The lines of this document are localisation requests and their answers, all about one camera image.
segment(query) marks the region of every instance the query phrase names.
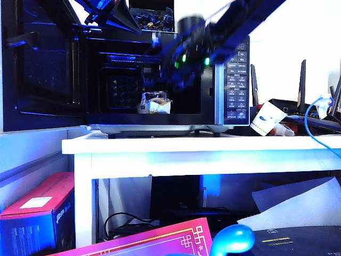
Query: table leg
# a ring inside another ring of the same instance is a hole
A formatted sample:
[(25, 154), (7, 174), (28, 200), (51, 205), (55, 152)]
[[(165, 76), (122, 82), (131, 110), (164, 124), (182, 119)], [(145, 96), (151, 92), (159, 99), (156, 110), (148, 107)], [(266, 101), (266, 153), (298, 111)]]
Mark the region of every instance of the table leg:
[(95, 182), (91, 177), (91, 154), (75, 155), (76, 248), (96, 242)]

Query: red box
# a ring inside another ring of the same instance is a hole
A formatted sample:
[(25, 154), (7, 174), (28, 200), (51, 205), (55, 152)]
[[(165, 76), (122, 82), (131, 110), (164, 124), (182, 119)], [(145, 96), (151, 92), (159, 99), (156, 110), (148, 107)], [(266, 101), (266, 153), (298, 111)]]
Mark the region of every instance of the red box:
[(0, 255), (75, 248), (74, 174), (58, 172), (0, 213)]
[(206, 218), (199, 218), (54, 254), (54, 256), (152, 255), (191, 253), (208, 256), (212, 245)]

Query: white cup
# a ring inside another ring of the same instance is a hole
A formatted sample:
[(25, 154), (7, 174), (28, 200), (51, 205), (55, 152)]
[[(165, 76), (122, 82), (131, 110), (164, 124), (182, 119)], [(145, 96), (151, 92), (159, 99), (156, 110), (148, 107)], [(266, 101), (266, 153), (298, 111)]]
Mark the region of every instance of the white cup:
[(261, 136), (266, 136), (275, 126), (287, 116), (282, 110), (270, 102), (265, 102), (250, 127), (258, 132)]

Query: microwave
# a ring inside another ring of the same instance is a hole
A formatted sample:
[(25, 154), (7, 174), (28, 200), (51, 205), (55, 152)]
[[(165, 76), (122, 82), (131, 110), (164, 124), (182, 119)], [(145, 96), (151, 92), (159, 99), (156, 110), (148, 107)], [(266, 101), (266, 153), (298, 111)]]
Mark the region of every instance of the microwave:
[[(223, 65), (205, 67), (184, 90), (146, 83), (157, 71), (169, 31), (134, 33), (115, 26), (82, 25), (68, 0), (3, 1), (3, 126), (20, 131), (88, 125), (117, 136), (214, 135), (249, 125), (249, 38)], [(144, 93), (163, 91), (169, 114), (142, 114)]]

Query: blue box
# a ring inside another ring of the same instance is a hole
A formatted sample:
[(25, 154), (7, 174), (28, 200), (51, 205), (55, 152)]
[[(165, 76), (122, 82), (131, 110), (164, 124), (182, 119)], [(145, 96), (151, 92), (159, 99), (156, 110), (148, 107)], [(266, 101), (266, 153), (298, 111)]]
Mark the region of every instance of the blue box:
[(0, 213), (0, 256), (75, 248), (74, 174), (58, 172)]

